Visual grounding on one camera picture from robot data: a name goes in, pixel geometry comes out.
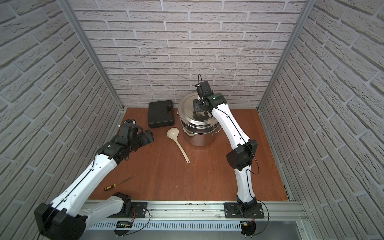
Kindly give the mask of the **aluminium mounting rail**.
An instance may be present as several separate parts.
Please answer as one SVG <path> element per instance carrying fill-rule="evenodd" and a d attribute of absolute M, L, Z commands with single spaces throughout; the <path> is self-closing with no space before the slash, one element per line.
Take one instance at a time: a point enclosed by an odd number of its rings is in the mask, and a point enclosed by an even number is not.
<path fill-rule="evenodd" d="M 222 201 L 149 201 L 146 217 L 136 218 L 135 223 L 144 220 L 166 221 L 214 221 L 224 220 L 224 202 Z M 264 219 L 256 221 L 308 221 L 301 202 L 269 202 L 262 203 Z"/>

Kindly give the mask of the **yellow black screwdriver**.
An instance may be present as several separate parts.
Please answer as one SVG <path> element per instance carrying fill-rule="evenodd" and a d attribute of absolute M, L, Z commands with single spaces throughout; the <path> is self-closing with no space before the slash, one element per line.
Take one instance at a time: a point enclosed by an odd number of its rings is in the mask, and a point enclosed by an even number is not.
<path fill-rule="evenodd" d="M 123 184 L 123 183 L 125 183 L 125 182 L 127 182 L 127 181 L 129 181 L 129 180 L 131 180 L 131 179 L 133 179 L 133 178 L 135 178 L 135 177 L 136 177 L 136 176 L 132 176 L 132 177 L 130 177 L 130 178 L 128 178 L 128 179 L 125 179 L 125 180 L 121 181 L 120 183 L 117 183 L 117 184 L 113 184 L 113 185 L 107 186 L 107 187 L 104 188 L 104 192 L 109 191 L 109 190 L 111 190 L 111 189 L 117 187 L 118 185 L 121 185 L 121 184 Z"/>

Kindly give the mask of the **controller board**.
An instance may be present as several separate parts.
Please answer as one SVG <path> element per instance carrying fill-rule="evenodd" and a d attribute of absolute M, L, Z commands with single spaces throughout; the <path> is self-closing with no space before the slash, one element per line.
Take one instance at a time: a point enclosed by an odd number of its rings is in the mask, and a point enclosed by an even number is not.
<path fill-rule="evenodd" d="M 252 237 L 255 231 L 256 231 L 255 222 L 249 222 L 249 221 L 241 222 L 241 234 L 244 237 Z"/>
<path fill-rule="evenodd" d="M 122 237 L 127 235 L 132 226 L 134 225 L 133 221 L 118 221 L 114 230 L 114 233 L 117 237 Z"/>

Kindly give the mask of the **left controller board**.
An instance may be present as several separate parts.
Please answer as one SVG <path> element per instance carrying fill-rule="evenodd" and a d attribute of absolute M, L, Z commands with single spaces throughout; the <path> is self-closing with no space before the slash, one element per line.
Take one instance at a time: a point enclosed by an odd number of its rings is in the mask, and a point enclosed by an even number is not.
<path fill-rule="evenodd" d="M 127 235 L 132 226 L 134 225 L 133 221 L 118 221 L 114 230 L 114 233 L 117 237 L 122 237 Z"/>

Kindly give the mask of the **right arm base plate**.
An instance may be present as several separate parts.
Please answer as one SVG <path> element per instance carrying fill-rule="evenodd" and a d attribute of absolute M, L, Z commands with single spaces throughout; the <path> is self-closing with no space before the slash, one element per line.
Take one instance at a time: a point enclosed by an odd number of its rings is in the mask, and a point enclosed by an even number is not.
<path fill-rule="evenodd" d="M 224 203 L 224 213 L 226 219 L 264 219 L 265 214 L 260 202 L 248 206 L 239 205 L 237 202 Z"/>

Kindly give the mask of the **right controller board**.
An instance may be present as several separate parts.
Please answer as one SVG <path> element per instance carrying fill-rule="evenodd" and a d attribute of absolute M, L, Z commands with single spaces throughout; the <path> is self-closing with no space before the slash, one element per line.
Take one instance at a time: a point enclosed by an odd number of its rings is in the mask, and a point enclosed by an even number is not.
<path fill-rule="evenodd" d="M 249 222 L 249 221 L 241 222 L 241 234 L 244 237 L 252 237 L 255 231 L 256 231 L 255 222 Z"/>

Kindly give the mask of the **cream plastic ladle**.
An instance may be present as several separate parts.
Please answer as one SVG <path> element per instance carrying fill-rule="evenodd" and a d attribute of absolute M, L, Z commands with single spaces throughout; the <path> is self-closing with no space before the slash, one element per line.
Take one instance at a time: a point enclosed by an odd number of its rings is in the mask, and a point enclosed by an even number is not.
<path fill-rule="evenodd" d="M 183 154 L 186 162 L 188 164 L 190 164 L 190 159 L 189 157 L 187 156 L 186 152 L 184 151 L 183 147 L 180 145 L 179 141 L 178 141 L 178 136 L 179 136 L 179 129 L 178 128 L 171 128 L 167 131 L 167 137 L 171 140 L 173 140 L 177 146 L 179 147 L 181 153 Z"/>

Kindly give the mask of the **black plastic tool case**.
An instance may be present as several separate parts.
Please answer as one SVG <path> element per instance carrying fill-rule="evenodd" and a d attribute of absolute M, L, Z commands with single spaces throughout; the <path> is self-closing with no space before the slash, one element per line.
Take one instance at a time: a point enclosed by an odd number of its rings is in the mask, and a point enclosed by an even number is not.
<path fill-rule="evenodd" d="M 173 126 L 175 117 L 171 100 L 149 103 L 148 125 L 151 129 Z"/>

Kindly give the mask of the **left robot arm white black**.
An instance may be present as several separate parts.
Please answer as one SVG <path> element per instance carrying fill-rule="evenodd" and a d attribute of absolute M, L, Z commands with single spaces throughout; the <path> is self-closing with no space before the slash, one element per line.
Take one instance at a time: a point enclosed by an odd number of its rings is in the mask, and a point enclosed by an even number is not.
<path fill-rule="evenodd" d="M 39 235 L 50 240 L 78 240 L 94 224 L 110 217 L 135 219 L 144 210 L 136 210 L 130 196 L 120 192 L 92 208 L 83 205 L 100 182 L 131 153 L 154 141 L 150 130 L 144 131 L 129 119 L 117 135 L 98 149 L 94 159 L 63 193 L 34 211 Z"/>

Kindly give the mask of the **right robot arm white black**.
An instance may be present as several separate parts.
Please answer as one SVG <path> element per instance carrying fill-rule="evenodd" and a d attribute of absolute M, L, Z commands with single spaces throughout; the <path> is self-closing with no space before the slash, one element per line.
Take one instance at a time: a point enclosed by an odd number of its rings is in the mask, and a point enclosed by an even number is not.
<path fill-rule="evenodd" d="M 234 169 L 238 186 L 237 212 L 241 216 L 250 215 L 257 206 L 257 199 L 252 187 L 252 162 L 258 147 L 256 140 L 245 134 L 234 118 L 227 101 L 222 94 L 212 91 L 199 94 L 193 101 L 196 111 L 209 112 L 221 125 L 229 139 L 232 151 L 227 154 L 227 161 Z"/>

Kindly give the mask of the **stainless steel pot lid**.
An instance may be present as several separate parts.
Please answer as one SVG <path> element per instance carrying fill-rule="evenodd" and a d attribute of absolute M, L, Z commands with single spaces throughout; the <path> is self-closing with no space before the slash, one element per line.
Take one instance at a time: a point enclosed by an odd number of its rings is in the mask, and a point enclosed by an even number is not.
<path fill-rule="evenodd" d="M 196 129 L 207 129 L 217 127 L 219 122 L 215 118 L 211 118 L 206 112 L 197 112 L 194 108 L 194 100 L 198 100 L 197 93 L 190 93 L 180 101 L 178 107 L 178 115 L 184 126 Z"/>

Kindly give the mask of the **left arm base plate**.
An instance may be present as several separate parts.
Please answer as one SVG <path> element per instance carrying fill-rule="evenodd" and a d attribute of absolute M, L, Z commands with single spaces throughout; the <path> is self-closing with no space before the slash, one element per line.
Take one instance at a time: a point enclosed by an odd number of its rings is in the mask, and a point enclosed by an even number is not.
<path fill-rule="evenodd" d="M 114 215 L 116 218 L 145 218 L 148 202 L 130 202 L 125 204 L 123 209 Z"/>

